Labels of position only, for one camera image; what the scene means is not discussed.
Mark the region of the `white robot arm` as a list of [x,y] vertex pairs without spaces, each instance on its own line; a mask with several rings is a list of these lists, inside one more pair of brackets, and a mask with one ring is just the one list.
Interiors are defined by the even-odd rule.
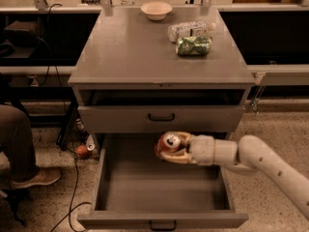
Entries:
[[261,171],[309,218],[309,180],[257,136],[246,135],[235,142],[168,131],[158,139],[154,152],[159,159],[178,164],[218,165],[242,175]]

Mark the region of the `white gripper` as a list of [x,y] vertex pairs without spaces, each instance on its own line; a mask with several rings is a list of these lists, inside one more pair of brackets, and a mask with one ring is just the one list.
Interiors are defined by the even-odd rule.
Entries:
[[189,144],[191,155],[185,150],[173,153],[161,152],[159,154],[161,159],[178,164],[189,164],[193,160],[198,165],[207,166],[236,162],[238,144],[234,141],[214,139],[207,135],[198,135],[192,138],[192,134],[185,131],[175,131],[175,136],[183,146]]

